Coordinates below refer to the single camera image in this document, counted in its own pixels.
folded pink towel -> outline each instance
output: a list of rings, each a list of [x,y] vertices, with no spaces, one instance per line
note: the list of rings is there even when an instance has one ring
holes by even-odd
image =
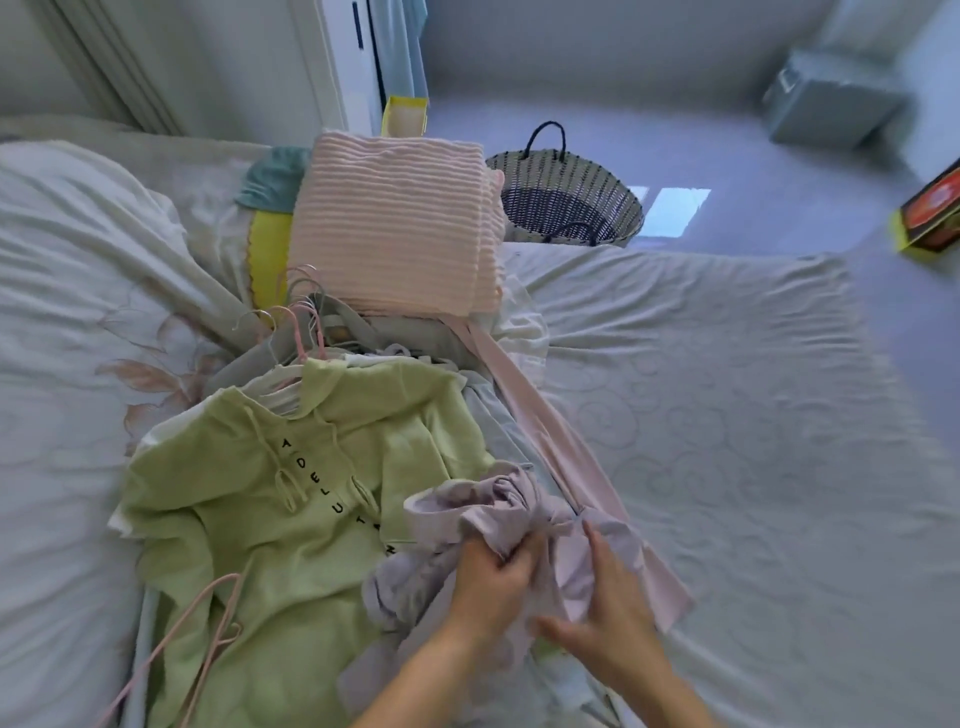
[[[363,313],[492,313],[507,218],[479,144],[324,133],[294,209],[289,265]]]

pink flower pattern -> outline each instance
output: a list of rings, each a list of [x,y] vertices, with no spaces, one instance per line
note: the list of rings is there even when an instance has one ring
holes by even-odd
[[[116,376],[135,392],[166,394],[160,402],[154,397],[155,401],[127,405],[123,424],[129,435],[125,450],[128,457],[154,425],[199,402],[206,380],[229,361],[228,354],[212,343],[216,336],[185,314],[168,313],[153,329],[156,333],[148,333],[152,330],[150,319],[156,314],[142,310],[138,299],[145,295],[155,300],[157,294],[162,295],[159,285],[145,280],[131,289],[123,305],[97,322],[140,349],[146,360],[113,359],[100,364],[95,374]],[[183,361],[187,362],[185,371],[181,370],[182,364],[178,367]]]

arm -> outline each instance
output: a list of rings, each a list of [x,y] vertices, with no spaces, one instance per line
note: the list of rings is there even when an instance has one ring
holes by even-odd
[[[536,630],[618,692],[649,728],[716,728],[707,706],[670,666],[639,580],[584,523],[595,584],[582,624],[537,618]]]
[[[543,538],[530,537],[504,564],[483,539],[468,539],[444,625],[352,728],[446,726],[473,672],[519,614],[542,549]]]

gray box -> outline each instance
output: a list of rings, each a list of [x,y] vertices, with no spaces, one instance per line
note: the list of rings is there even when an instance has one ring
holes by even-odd
[[[763,117],[773,141],[852,149],[907,96],[879,63],[798,49],[763,95]]]

yellow cloth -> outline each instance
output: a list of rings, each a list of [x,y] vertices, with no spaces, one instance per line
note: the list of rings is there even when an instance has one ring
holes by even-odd
[[[247,264],[254,308],[283,305],[287,296],[287,258],[294,216],[257,210],[250,224]]]

